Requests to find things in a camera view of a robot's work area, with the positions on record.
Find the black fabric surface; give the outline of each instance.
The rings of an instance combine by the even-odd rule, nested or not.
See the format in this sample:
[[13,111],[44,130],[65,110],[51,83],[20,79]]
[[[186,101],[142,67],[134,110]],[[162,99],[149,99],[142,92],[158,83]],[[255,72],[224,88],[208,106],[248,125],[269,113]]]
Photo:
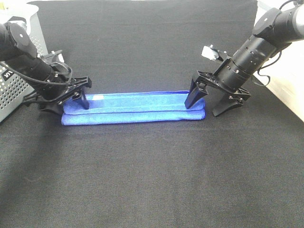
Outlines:
[[[35,2],[48,50],[88,92],[189,89],[250,35],[255,0]],[[62,126],[21,106],[0,125],[0,227],[303,227],[304,124],[266,88],[203,121]]]

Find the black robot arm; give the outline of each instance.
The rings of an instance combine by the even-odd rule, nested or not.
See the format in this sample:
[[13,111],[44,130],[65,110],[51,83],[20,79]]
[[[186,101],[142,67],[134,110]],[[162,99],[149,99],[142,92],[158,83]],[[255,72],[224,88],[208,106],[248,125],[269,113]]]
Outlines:
[[89,103],[84,87],[91,87],[88,77],[72,77],[72,69],[60,62],[61,51],[40,56],[26,31],[16,23],[0,24],[0,65],[19,75],[34,91],[23,103],[38,103],[41,111],[62,114],[62,105],[73,98],[85,109]]
[[242,85],[259,71],[269,58],[287,48],[292,42],[303,39],[304,5],[297,5],[286,11],[272,8],[266,12],[254,26],[252,35],[231,57],[213,47],[204,47],[203,53],[211,53],[212,56],[209,58],[221,62],[221,65],[214,73],[197,71],[193,75],[190,92],[185,101],[186,107],[192,107],[207,95],[207,86],[225,93],[213,109],[215,116],[241,107],[251,96]]

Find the white wall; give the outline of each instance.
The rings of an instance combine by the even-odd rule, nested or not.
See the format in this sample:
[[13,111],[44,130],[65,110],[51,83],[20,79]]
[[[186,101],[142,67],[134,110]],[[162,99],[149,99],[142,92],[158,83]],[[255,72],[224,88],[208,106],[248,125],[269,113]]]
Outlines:
[[[257,0],[256,21],[270,8],[279,8],[286,0]],[[282,10],[292,8],[289,3]],[[282,51],[280,60],[261,70],[260,74],[271,76],[267,88],[304,121],[304,41],[294,42]]]

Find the blue microfiber cloth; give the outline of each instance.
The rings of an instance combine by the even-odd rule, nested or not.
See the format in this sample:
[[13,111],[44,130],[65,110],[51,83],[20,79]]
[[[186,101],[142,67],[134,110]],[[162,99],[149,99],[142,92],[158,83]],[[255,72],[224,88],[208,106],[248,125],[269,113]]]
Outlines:
[[73,102],[64,104],[63,125],[121,124],[173,120],[202,120],[205,102],[186,109],[188,91],[86,95],[88,110]]

